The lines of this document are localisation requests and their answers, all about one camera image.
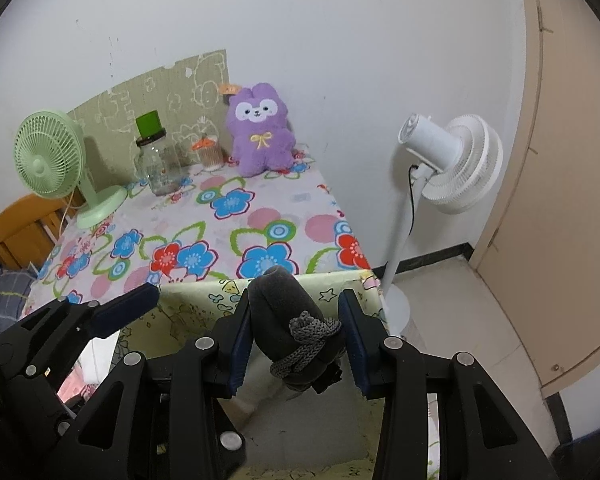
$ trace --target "table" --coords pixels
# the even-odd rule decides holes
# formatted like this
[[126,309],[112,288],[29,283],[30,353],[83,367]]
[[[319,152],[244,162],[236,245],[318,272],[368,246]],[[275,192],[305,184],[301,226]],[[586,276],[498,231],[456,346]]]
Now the table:
[[[40,270],[24,315],[66,296],[105,303],[142,283],[255,278],[273,265],[294,274],[368,269],[356,237],[306,146],[288,171],[243,178],[229,161],[212,173],[185,168],[182,187],[157,197],[146,182],[87,230],[71,222]],[[117,335],[80,357],[84,381],[109,371]]]

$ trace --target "yellow bow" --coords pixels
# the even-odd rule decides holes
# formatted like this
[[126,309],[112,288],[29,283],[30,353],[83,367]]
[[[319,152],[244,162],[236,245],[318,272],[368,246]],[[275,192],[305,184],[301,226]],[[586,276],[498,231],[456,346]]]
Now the yellow bow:
[[263,145],[265,148],[268,148],[269,145],[267,144],[267,141],[272,138],[273,134],[271,132],[265,132],[262,135],[253,134],[251,137],[249,137],[249,140],[251,142],[257,142],[258,147],[256,148],[256,150],[259,150]]

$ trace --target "purple plush toy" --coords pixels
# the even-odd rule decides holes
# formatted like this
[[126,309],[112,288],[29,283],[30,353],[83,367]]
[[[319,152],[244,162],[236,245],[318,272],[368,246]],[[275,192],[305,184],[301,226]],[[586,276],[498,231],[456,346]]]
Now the purple plush toy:
[[226,127],[234,136],[232,157],[241,176],[288,170],[294,164],[294,134],[286,127],[286,106],[273,86],[259,83],[229,99]]

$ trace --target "green jar lid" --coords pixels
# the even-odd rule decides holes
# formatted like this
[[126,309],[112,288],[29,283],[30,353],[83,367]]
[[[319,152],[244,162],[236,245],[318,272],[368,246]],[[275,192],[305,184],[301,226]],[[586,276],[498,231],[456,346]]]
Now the green jar lid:
[[158,110],[146,113],[136,118],[136,125],[140,132],[140,137],[143,139],[155,135],[162,129],[160,124],[160,117],[158,117]]

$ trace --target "door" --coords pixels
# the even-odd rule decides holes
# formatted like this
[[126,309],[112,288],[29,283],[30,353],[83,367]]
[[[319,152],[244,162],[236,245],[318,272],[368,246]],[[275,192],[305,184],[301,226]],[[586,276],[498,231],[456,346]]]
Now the door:
[[600,21],[584,0],[539,7],[530,146],[477,270],[548,395],[600,362]]

